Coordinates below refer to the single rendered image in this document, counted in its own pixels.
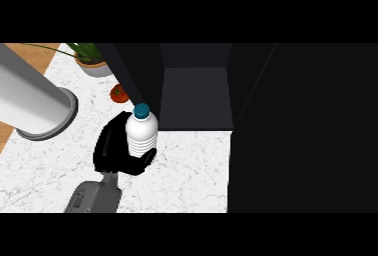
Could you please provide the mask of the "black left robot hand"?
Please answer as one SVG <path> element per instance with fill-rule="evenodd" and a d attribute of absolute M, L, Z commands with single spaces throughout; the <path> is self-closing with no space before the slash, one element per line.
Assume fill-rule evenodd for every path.
<path fill-rule="evenodd" d="M 123 172 L 138 176 L 145 172 L 157 155 L 152 148 L 141 157 L 129 153 L 126 123 L 132 113 L 123 111 L 105 125 L 93 152 L 95 171 L 101 173 Z"/>

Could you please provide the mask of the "white water bottle blue cap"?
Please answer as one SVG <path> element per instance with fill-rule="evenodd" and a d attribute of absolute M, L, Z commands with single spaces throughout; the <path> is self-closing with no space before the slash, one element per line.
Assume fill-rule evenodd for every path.
<path fill-rule="evenodd" d="M 138 158 L 157 147 L 158 119 L 149 105 L 135 105 L 133 113 L 126 122 L 129 154 Z"/>

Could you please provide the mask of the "dark grey cabinet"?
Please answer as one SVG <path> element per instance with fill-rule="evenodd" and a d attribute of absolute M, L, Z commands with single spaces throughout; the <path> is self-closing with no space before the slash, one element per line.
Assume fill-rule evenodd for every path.
<path fill-rule="evenodd" d="M 163 131 L 234 129 L 226 43 L 99 43 L 132 102 L 149 105 Z"/>

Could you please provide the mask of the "red tomato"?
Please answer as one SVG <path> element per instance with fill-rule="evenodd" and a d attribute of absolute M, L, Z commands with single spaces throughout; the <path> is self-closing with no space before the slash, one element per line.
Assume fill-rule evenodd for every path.
<path fill-rule="evenodd" d="M 120 84 L 114 86 L 110 96 L 115 103 L 126 103 L 129 101 L 127 92 Z"/>

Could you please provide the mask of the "large grey metal cylinder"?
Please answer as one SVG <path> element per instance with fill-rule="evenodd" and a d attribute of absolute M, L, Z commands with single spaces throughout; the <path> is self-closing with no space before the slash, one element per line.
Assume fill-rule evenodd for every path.
<path fill-rule="evenodd" d="M 15 127 L 21 137 L 43 141 L 64 132 L 77 112 L 76 94 L 0 43 L 0 121 Z"/>

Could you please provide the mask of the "green plant in grey pot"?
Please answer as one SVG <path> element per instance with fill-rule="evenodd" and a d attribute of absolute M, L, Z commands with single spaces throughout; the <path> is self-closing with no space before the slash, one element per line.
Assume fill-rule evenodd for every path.
<path fill-rule="evenodd" d="M 101 78 L 112 74 L 111 68 L 105 62 L 96 64 L 84 64 L 80 61 L 77 54 L 74 54 L 73 57 L 76 58 L 76 62 L 89 76 Z"/>

